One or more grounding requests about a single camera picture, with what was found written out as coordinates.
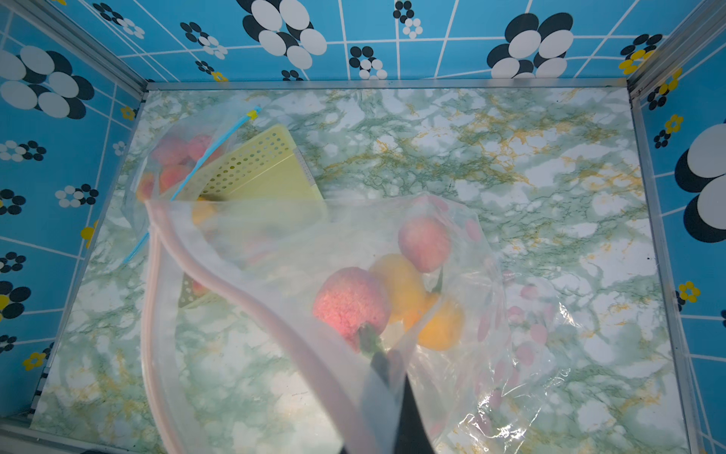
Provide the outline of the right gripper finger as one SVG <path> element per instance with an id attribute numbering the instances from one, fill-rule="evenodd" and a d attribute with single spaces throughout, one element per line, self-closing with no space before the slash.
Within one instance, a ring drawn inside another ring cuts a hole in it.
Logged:
<path id="1" fill-rule="evenodd" d="M 415 396 L 406 378 L 394 454 L 434 454 Z"/>

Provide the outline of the pale green plastic basket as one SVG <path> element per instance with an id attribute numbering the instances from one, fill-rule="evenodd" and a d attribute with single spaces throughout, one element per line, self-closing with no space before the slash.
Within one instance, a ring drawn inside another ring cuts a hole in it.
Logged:
<path id="1" fill-rule="evenodd" d="M 181 200 L 210 202 L 194 210 L 202 220 L 203 234 L 221 257 L 238 260 L 242 253 L 251 253 L 255 262 L 262 255 L 268 235 L 247 232 L 239 238 L 231 229 L 233 208 L 222 211 L 222 219 L 207 219 L 222 202 L 242 200 L 320 201 L 323 198 L 302 153 L 289 130 L 274 125 L 227 153 L 214 153 L 181 189 Z"/>

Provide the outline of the pink red peach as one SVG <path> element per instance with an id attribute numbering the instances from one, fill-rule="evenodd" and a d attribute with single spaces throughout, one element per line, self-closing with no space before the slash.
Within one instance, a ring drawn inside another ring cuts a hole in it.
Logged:
<path id="1" fill-rule="evenodd" d="M 187 143 L 187 155 L 195 163 L 200 161 L 207 149 L 213 143 L 213 137 L 207 134 L 199 134 Z M 206 166 L 219 158 L 220 150 L 214 151 L 204 162 L 203 166 Z"/>

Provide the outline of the clear zip-top bag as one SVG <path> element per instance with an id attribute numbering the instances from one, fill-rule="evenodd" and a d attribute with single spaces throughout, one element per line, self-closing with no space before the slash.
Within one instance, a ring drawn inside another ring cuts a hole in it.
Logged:
<path id="1" fill-rule="evenodd" d="M 130 262 L 143 251 L 149 234 L 146 202 L 153 200 L 194 201 L 204 185 L 217 174 L 222 157 L 234 148 L 241 129 L 261 114 L 262 108 L 241 100 L 227 100 L 206 107 L 165 128 L 143 151 L 125 187 L 122 213 L 130 223 L 137 243 L 124 261 Z M 199 134 L 213 137 L 204 157 L 194 162 L 187 155 L 187 143 Z M 217 149 L 220 156 L 203 166 Z"/>

